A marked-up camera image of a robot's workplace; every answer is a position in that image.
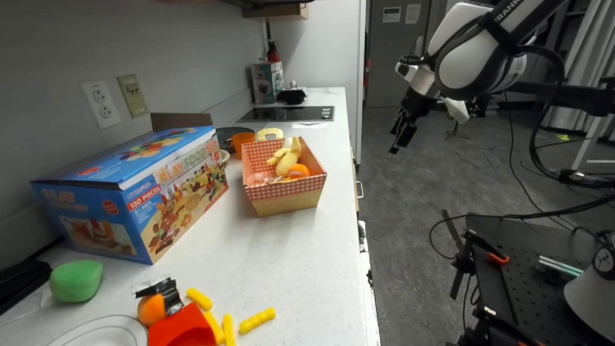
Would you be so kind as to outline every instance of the drawer handle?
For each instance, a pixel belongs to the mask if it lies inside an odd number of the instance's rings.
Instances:
[[[360,195],[357,194],[357,199],[361,199],[361,198],[365,197],[365,193],[363,192],[363,183],[358,181],[358,180],[355,180],[354,183],[355,184],[359,184],[359,190],[361,191]]]

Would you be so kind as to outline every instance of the white countertop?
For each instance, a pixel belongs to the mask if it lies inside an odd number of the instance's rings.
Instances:
[[[42,293],[40,310],[7,325],[24,308],[17,305],[0,316],[1,343],[47,345],[97,317],[136,316],[134,286],[171,276],[183,297],[192,287],[211,298],[218,322],[230,313],[238,325],[274,307],[273,322],[237,336],[241,346],[366,345],[346,94],[343,87],[309,88],[307,94],[302,105],[333,105],[334,121],[326,129],[275,126],[285,136],[302,136],[327,171],[317,208],[257,217],[242,188],[241,162],[233,155],[226,167],[229,190],[158,263],[143,265],[65,247],[46,253],[42,259],[52,267],[99,260],[105,267],[100,288],[86,303],[60,304],[43,285],[34,293]]]

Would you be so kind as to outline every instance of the paper basket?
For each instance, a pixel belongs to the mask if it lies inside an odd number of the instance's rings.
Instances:
[[[263,173],[265,177],[277,177],[276,167],[268,166],[266,161],[282,148],[284,139],[242,145],[244,189],[258,216],[313,208],[318,205],[327,172],[314,157],[303,138],[299,137],[299,141],[301,157],[298,163],[306,165],[310,176],[288,183],[274,184],[257,183],[254,173]]]

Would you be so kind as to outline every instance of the wall plate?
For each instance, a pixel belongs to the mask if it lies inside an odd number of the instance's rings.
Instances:
[[[119,123],[120,117],[105,81],[81,84],[99,129]]]
[[[130,116],[134,119],[141,115],[148,114],[148,107],[143,98],[143,91],[139,85],[136,74],[117,77],[117,83],[122,90],[122,95],[126,101],[126,106]]]

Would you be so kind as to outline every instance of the door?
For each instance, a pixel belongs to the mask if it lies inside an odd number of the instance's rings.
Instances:
[[[431,0],[371,2],[368,107],[399,107],[399,102],[408,89],[408,82],[395,72],[395,64],[401,55],[410,52],[417,38],[425,36],[430,2]],[[419,42],[415,51],[421,55],[422,42]]]

